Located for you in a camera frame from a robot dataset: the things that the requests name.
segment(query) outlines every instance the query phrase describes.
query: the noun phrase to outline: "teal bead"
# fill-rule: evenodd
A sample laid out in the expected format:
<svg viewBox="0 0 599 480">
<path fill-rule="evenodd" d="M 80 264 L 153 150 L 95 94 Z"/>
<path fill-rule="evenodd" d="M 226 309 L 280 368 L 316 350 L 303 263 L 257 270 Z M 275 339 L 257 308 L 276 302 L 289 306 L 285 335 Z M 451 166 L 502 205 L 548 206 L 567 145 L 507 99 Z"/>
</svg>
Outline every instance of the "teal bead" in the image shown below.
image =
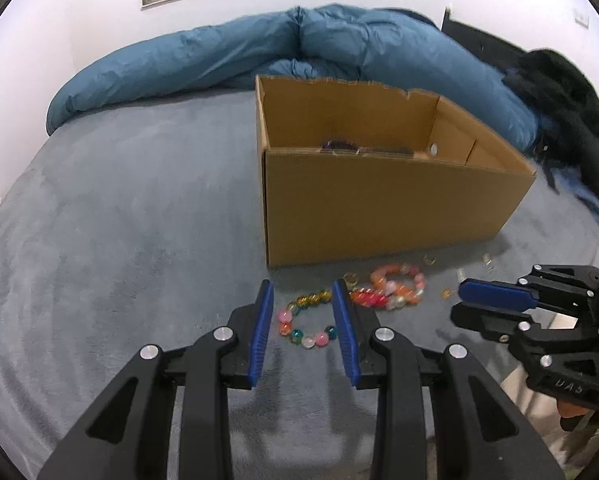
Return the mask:
<svg viewBox="0 0 599 480">
<path fill-rule="evenodd" d="M 333 339 L 337 339 L 337 335 L 339 334 L 339 330 L 337 330 L 336 326 L 329 325 L 324 329 L 324 332 L 328 334 L 328 338 L 332 341 Z"/>
<path fill-rule="evenodd" d="M 303 336 L 304 336 L 304 332 L 302 332 L 298 328 L 295 328 L 290 333 L 290 342 L 291 343 L 295 343 L 295 344 L 300 344 L 301 343 L 301 339 L 303 338 Z"/>
</svg>

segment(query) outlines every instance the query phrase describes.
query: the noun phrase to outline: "white wall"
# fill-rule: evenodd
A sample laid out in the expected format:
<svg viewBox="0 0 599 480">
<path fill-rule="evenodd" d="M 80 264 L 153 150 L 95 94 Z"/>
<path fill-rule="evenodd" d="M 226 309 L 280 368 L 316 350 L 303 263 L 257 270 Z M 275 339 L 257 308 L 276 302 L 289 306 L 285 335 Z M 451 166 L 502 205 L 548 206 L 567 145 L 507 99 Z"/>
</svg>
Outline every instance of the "white wall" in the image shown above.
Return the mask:
<svg viewBox="0 0 599 480">
<path fill-rule="evenodd" d="M 438 25 L 451 6 L 455 19 L 526 49 L 560 50 L 599 92 L 599 17 L 587 0 L 179 0 L 145 10 L 141 0 L 13 0 L 0 18 L 0 197 L 46 140 L 53 95 L 99 57 L 174 30 L 330 2 L 411 8 Z M 573 9 L 589 14 L 589 30 Z"/>
</svg>

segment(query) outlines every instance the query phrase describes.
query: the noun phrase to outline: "gold ring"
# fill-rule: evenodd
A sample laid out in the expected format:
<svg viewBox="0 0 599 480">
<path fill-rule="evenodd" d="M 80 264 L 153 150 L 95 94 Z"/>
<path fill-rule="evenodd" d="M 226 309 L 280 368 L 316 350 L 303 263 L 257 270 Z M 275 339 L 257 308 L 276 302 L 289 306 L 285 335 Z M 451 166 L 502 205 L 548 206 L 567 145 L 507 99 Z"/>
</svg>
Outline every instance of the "gold ring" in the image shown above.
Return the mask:
<svg viewBox="0 0 599 480">
<path fill-rule="evenodd" d="M 346 272 L 346 274 L 343 275 L 343 281 L 346 282 L 348 290 L 352 290 L 353 287 L 357 285 L 359 279 L 357 277 L 357 274 L 355 274 L 354 272 Z"/>
</svg>

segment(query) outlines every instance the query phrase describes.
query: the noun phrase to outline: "blue gripper pad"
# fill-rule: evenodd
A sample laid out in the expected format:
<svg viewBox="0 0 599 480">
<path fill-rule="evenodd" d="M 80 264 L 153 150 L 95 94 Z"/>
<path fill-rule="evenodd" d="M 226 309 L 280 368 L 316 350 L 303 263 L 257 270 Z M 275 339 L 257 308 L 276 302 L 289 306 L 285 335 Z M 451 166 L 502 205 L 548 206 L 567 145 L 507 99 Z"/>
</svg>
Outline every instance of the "blue gripper pad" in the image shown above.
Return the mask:
<svg viewBox="0 0 599 480">
<path fill-rule="evenodd" d="M 252 387 L 255 387 L 262 375 L 263 359 L 266 355 L 266 344 L 268 343 L 268 330 L 270 330 L 270 319 L 272 318 L 272 304 L 274 303 L 272 283 L 265 280 L 262 283 L 262 289 L 262 304 L 250 342 L 248 380 Z"/>
<path fill-rule="evenodd" d="M 470 278 L 459 285 L 457 293 L 467 303 L 505 308 L 514 312 L 524 312 L 537 306 L 537 300 L 529 290 Z"/>
<path fill-rule="evenodd" d="M 357 386 L 361 370 L 359 370 L 357 338 L 346 309 L 348 301 L 350 301 L 348 290 L 342 286 L 342 283 L 335 282 L 333 284 L 333 316 L 335 316 L 335 325 L 339 330 L 338 339 L 342 351 L 343 369 L 346 372 L 346 377 L 351 380 L 352 386 Z"/>
</svg>

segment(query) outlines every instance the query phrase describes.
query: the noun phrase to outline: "cardboard box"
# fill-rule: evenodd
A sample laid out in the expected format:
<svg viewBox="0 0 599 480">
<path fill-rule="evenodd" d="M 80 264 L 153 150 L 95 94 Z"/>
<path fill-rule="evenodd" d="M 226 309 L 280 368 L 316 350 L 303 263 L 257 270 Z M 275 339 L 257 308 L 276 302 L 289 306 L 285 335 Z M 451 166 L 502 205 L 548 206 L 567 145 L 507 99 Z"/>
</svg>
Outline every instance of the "cardboard box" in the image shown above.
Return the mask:
<svg viewBox="0 0 599 480">
<path fill-rule="evenodd" d="M 256 94 L 273 267 L 488 239 L 535 180 L 506 140 L 430 92 L 258 77 Z M 415 155 L 321 149 L 335 139 Z"/>
</svg>

